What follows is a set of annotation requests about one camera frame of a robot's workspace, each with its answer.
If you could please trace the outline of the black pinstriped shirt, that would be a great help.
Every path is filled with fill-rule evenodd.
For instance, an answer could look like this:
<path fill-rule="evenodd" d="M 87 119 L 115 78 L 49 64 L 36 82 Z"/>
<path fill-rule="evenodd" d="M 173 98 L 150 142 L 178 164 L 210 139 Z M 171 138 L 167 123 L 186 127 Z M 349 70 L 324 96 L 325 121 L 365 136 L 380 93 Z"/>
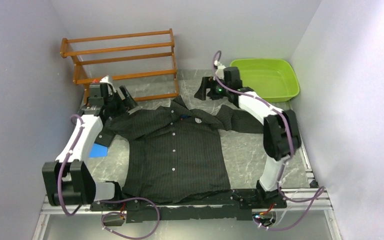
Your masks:
<path fill-rule="evenodd" d="M 181 115 L 190 118 L 181 119 Z M 222 105 L 211 114 L 188 108 L 181 97 L 169 106 L 115 117 L 104 129 L 128 143 L 122 192 L 157 203 L 228 191 L 231 184 L 220 131 L 263 133 L 261 123 L 246 111 Z"/>

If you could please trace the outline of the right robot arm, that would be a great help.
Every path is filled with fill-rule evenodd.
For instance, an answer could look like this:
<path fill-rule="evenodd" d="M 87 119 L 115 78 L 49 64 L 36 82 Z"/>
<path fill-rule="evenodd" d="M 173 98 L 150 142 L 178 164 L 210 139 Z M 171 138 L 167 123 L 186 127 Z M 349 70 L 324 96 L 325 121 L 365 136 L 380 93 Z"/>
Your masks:
<path fill-rule="evenodd" d="M 194 97 L 202 101 L 227 98 L 261 123 L 267 160 L 258 180 L 262 189 L 255 193 L 255 202 L 262 208 L 268 207 L 275 199 L 272 191 L 281 185 L 287 159 L 302 144 L 295 112 L 275 107 L 262 99 L 252 88 L 243 86 L 236 66 L 226 67 L 219 61 L 213 64 L 213 75 L 202 78 Z"/>

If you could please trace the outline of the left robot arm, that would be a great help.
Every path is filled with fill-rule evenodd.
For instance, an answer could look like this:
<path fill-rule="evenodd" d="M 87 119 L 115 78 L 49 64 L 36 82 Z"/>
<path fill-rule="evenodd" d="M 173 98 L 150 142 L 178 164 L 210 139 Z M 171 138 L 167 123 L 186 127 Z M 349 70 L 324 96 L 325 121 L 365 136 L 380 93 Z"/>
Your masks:
<path fill-rule="evenodd" d="M 121 187 L 114 181 L 96 182 L 87 168 L 94 144 L 109 147 L 114 134 L 105 124 L 137 107 L 124 85 L 115 88 L 108 82 L 92 83 L 90 96 L 78 112 L 74 131 L 55 161 L 46 162 L 42 176 L 49 203 L 52 206 L 88 205 L 102 201 L 110 210 L 123 204 Z"/>

